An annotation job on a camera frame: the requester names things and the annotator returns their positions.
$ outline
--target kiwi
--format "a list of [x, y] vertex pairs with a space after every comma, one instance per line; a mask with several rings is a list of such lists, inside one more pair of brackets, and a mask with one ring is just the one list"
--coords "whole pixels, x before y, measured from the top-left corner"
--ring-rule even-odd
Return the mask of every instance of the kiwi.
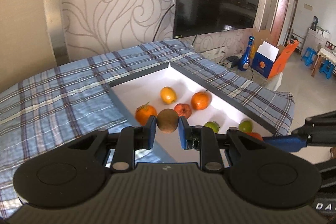
[[173, 109], [166, 108], [161, 110], [156, 117], [157, 127], [163, 133], [172, 133], [176, 130], [179, 124], [179, 115]]

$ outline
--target white tray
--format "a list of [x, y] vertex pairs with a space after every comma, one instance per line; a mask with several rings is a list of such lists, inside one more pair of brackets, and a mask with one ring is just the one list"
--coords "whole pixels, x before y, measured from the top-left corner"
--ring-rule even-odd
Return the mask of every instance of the white tray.
[[[161, 100], [160, 90], [165, 86], [172, 87], [177, 93], [175, 103], [166, 105]], [[208, 121], [217, 121], [220, 125], [219, 133], [225, 134], [229, 127], [238, 127], [242, 120], [249, 119], [253, 123], [253, 132], [271, 136], [276, 131], [273, 126], [238, 102], [173, 63], [158, 65], [114, 80], [110, 87], [111, 99], [132, 125], [138, 125], [134, 118], [137, 107], [148, 101], [159, 113], [165, 108], [173, 109], [178, 103], [190, 105], [194, 93], [208, 90], [212, 95], [211, 104], [205, 110], [193, 110], [188, 119], [189, 125], [204, 125]], [[178, 129], [171, 134], [165, 134], [157, 128], [155, 140], [177, 162], [199, 161], [199, 152], [181, 148]]]

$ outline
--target floor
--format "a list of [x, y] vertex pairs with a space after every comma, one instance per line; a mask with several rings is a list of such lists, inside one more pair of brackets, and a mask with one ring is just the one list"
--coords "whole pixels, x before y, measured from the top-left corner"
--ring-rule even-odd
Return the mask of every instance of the floor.
[[[288, 91], [295, 100], [294, 119], [290, 132], [301, 127], [305, 118], [336, 110], [336, 77], [329, 80], [318, 71], [311, 77], [311, 70], [293, 53], [283, 71], [283, 78], [278, 91]], [[326, 161], [330, 158], [330, 147], [309, 146], [295, 155], [312, 163]]]

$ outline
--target swirl pattern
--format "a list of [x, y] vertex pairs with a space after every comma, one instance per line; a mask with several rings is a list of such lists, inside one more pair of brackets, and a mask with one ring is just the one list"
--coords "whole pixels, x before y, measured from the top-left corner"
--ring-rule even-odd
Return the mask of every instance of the swirl pattern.
[[[151, 42], [172, 0], [62, 0], [63, 27], [71, 60]], [[265, 0], [260, 0], [255, 28], [260, 27]], [[174, 8], [162, 21], [156, 40], [172, 39]], [[244, 48], [251, 30], [200, 35], [196, 51], [225, 46], [226, 55]]]

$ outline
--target blue plastic stool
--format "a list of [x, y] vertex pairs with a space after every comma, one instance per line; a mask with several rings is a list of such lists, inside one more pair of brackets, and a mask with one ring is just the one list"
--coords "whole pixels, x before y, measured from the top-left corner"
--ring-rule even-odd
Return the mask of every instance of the blue plastic stool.
[[335, 65], [331, 63], [330, 61], [325, 61], [322, 68], [320, 68], [320, 72], [325, 73], [325, 76], [327, 79], [330, 79], [330, 77], [333, 74]]
[[304, 60], [304, 63], [306, 64], [306, 66], [311, 65], [312, 63], [314, 63], [313, 61], [313, 56], [317, 55], [317, 51], [315, 51], [314, 49], [308, 47], [306, 52], [304, 53], [304, 55], [302, 56], [301, 60]]

